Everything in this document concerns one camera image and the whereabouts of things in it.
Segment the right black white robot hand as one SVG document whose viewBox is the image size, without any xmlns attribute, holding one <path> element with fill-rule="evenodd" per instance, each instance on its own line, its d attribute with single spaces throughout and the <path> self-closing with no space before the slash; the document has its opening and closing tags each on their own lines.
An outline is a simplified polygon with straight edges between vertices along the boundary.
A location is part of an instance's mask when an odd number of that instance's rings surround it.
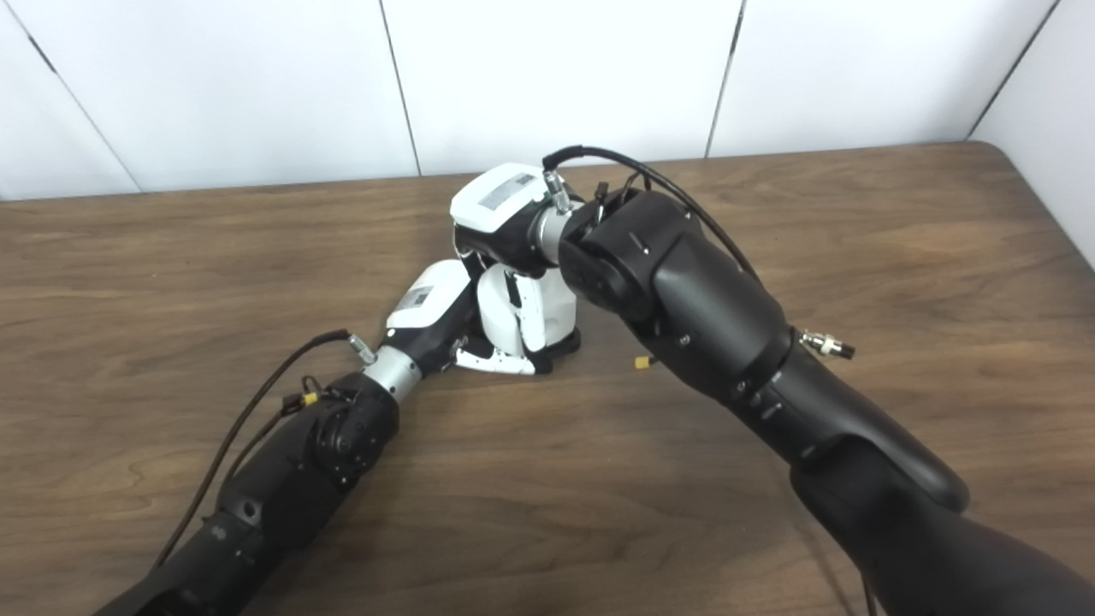
<svg viewBox="0 0 1095 616">
<path fill-rule="evenodd" d="M 518 309 L 525 346 L 562 353 L 574 341 L 576 300 L 558 266 L 539 246 L 554 214 L 542 171 L 504 163 L 482 173 L 451 199 L 453 248 L 470 276 L 498 266 L 505 291 Z"/>
</svg>

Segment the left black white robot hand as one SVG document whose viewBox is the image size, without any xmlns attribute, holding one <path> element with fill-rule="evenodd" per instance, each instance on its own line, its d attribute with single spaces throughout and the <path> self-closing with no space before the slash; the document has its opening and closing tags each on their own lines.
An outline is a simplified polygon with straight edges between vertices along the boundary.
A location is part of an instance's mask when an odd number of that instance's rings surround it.
<svg viewBox="0 0 1095 616">
<path fill-rule="evenodd" d="M 525 346 L 518 309 L 498 266 L 479 277 L 459 260 L 424 269 L 388 316 L 367 371 L 418 382 L 450 367 L 520 376 L 553 371 L 552 359 Z"/>
</svg>

